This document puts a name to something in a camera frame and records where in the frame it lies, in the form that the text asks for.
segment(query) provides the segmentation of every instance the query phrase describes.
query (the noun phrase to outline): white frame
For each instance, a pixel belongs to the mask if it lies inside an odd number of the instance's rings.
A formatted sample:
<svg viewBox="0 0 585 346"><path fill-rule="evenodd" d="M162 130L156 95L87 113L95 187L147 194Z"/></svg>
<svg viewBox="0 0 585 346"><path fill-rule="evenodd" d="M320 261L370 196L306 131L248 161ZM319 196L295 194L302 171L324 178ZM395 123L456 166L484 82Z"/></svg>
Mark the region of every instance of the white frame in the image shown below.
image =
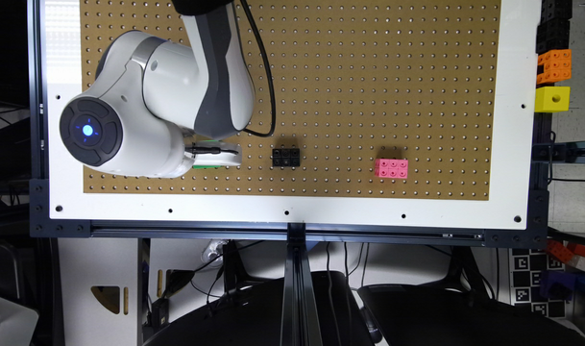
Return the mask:
<svg viewBox="0 0 585 346"><path fill-rule="evenodd" d="M64 148L58 125L65 104L82 91L79 0L44 0L43 77L49 119L50 216L525 229L540 4L540 0L501 1L490 197L488 201L455 201L83 193L83 165ZM56 206L63 206L63 210L56 211ZM515 216L522 221L515 222Z"/></svg>

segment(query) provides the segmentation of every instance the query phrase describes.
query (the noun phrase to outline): wire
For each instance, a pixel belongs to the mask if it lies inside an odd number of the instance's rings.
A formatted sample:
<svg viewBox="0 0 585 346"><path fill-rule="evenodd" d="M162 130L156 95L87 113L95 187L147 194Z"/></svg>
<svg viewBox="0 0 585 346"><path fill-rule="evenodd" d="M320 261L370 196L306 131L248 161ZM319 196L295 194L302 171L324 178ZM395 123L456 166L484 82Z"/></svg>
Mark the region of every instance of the wire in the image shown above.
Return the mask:
<svg viewBox="0 0 585 346"><path fill-rule="evenodd" d="M495 249L495 254L497 255L497 300L500 299L500 249Z"/></svg>
<svg viewBox="0 0 585 346"><path fill-rule="evenodd" d="M260 49L260 55L262 55L262 63L264 64L264 71L266 72L266 81L269 86L269 95L271 98L271 129L269 130L269 132L266 134L261 134L247 128L243 129L243 131L254 136L269 137L272 136L273 133L275 132L276 125L275 87L273 86L273 74L271 73L271 63L269 63L269 59L266 56L264 42L262 42L260 31L257 28L256 22L254 21L254 17L252 16L252 10L250 9L250 6L247 4L247 0L241 0L241 5L243 6L243 11L245 11L247 20L250 22L252 32L254 32L254 36L256 37L256 43L257 47Z"/></svg>
<svg viewBox="0 0 585 346"><path fill-rule="evenodd" d="M356 264L356 267L354 267L352 269L352 271L350 272L350 275L352 275L353 272L355 272L356 269L358 269L358 267L360 266L360 260L362 260L362 250L364 249L364 247L365 247L365 243L362 243L362 245L360 245L360 252L358 253L358 263Z"/></svg>
<svg viewBox="0 0 585 346"><path fill-rule="evenodd" d="M247 248L250 248L254 245L258 245L259 243L264 242L264 240L259 240L256 242L253 242L251 244L245 245L245 246L241 246L240 248L236 248L235 250L229 251L228 254L233 254L235 252L241 251L241 250L245 250ZM213 258L212 260L208 261L207 263L199 266L197 269L194 269L194 273L198 273L199 271L207 268L211 263L215 262L216 260L219 260L219 258L221 258L222 256L224 256L224 254L221 255L217 255L215 258Z"/></svg>
<svg viewBox="0 0 585 346"><path fill-rule="evenodd" d="M465 267L466 267L467 269L469 269L470 271L472 271L472 272L476 273L477 275L479 275L479 276L480 276L480 278L482 279L482 281L484 281L484 283L485 283L485 284L488 286L489 290L491 291L491 297L493 297L493 300L496 300L496 297L495 297L495 291L493 290L493 287L492 287L492 286L491 286L491 284L488 282L488 280L486 280L486 278L484 277L484 275L482 275L482 273L480 273L479 271L477 271L477 270L473 269L473 268L472 268L472 267L471 267L469 264L467 264L467 263L465 263L464 261L462 261L462 260L460 260L460 259L458 259L458 258L454 257L452 254L449 254L449 253L447 253L447 252L446 252L446 251L444 251L444 250L438 249L438 248L436 248L436 247L434 247L434 246L432 246L432 245L427 245L427 247L429 247L429 248L431 248L431 249L433 249L433 250L435 250L435 251L437 251L437 252L439 252L439 253L442 253L442 254L444 254L444 255L446 255L446 256L449 256L449 257L451 257L452 259L454 259L454 260L458 261L460 264L462 264L463 266L465 266Z"/></svg>
<svg viewBox="0 0 585 346"><path fill-rule="evenodd" d="M550 178L551 181L555 182L574 182L574 183L585 183L585 179L561 179L561 178Z"/></svg>
<svg viewBox="0 0 585 346"><path fill-rule="evenodd" d="M213 297L213 298L222 298L222 296L217 296L217 295L214 295L214 294L210 294L210 293L206 293L206 292L204 292L202 289L198 288L198 287L197 287L197 286L194 284L194 282L193 282L193 281L191 281L191 280L190 280L190 282L189 282L189 283L192 285L192 287L194 287L194 289L196 289L197 291L199 291L199 292L201 292L201 293L205 294L206 296L210 296L210 297Z"/></svg>
<svg viewBox="0 0 585 346"><path fill-rule="evenodd" d="M346 268L346 287L350 287L350 272L348 270L348 243L343 242L344 264ZM352 345L352 308L350 307L350 291L346 289L346 303L348 305L348 343Z"/></svg>
<svg viewBox="0 0 585 346"><path fill-rule="evenodd" d="M362 266L362 280L360 280L360 286L365 285L365 272L367 271L367 260L369 259L369 246L371 243L367 243L367 252L365 253L365 264Z"/></svg>
<svg viewBox="0 0 585 346"><path fill-rule="evenodd" d="M339 341L339 346L343 346L341 343L341 333L339 332L339 322L337 321L337 314L334 312L334 303L332 302L332 277L330 276L330 241L327 242L327 276L329 277L329 302L330 302L330 312L332 312L332 318L334 319L334 329L337 332L337 340Z"/></svg>

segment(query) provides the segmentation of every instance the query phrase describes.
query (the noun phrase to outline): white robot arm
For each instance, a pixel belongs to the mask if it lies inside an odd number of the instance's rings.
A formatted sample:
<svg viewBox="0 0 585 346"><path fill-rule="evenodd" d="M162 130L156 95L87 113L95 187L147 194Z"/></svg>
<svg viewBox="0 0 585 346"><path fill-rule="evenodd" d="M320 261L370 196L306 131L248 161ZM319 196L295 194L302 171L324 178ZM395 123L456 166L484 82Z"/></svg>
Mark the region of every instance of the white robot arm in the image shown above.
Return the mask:
<svg viewBox="0 0 585 346"><path fill-rule="evenodd" d="M237 145L183 140L233 136L252 116L254 86L233 6L183 15L183 23L191 48L138 31L110 45L93 86L61 115L74 158L110 174L158 178L179 177L192 165L241 163Z"/></svg>

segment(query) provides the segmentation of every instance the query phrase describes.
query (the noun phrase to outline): floor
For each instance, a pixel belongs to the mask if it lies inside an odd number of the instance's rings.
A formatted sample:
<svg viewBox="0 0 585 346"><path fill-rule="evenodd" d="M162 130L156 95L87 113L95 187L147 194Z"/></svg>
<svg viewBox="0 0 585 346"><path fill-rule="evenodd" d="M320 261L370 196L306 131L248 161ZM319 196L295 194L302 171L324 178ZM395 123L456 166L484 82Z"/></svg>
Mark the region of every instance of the floor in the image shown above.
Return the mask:
<svg viewBox="0 0 585 346"><path fill-rule="evenodd" d="M570 111L556 113L552 129L557 142L585 140L585 7L573 1L570 48L572 78L559 86L571 87ZM555 178L585 179L584 164L554 166ZM553 182L549 186L549 224L557 230L585 234L585 183Z"/></svg>

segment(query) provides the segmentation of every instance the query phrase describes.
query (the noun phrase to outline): pegboard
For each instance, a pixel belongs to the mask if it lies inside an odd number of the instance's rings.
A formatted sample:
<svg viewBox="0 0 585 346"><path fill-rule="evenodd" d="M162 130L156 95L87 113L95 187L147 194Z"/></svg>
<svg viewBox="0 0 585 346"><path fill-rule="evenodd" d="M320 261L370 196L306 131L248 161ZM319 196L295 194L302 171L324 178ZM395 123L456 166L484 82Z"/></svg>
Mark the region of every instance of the pegboard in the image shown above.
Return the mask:
<svg viewBox="0 0 585 346"><path fill-rule="evenodd" d="M84 192L488 200L499 0L251 5L274 76L275 135L231 137L241 166L178 179L86 168ZM81 14L84 88L126 31L188 43L167 2L85 0ZM236 14L256 87L249 127L266 132L262 60L238 4ZM271 166L271 149L283 146L301 149L301 167ZM375 177L381 158L409 160L408 179Z"/></svg>

